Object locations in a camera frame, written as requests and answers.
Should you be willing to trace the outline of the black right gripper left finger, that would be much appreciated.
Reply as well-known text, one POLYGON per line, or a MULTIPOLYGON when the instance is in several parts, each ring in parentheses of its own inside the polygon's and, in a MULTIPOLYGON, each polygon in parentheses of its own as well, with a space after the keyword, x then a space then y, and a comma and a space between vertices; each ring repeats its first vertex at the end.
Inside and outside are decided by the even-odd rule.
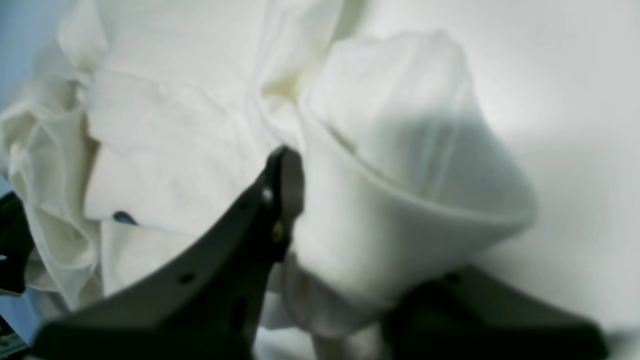
POLYGON ((304 191, 281 146, 190 248, 153 274, 39 330, 32 360, 251 360, 270 272, 291 242, 304 191))

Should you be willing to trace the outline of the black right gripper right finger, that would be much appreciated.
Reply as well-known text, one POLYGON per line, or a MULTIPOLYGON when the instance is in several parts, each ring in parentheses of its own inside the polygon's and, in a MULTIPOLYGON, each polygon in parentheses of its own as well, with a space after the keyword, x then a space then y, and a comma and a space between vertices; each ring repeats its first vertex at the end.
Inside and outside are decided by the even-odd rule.
POLYGON ((393 360, 605 360, 592 320, 474 266, 416 287, 385 317, 393 360))

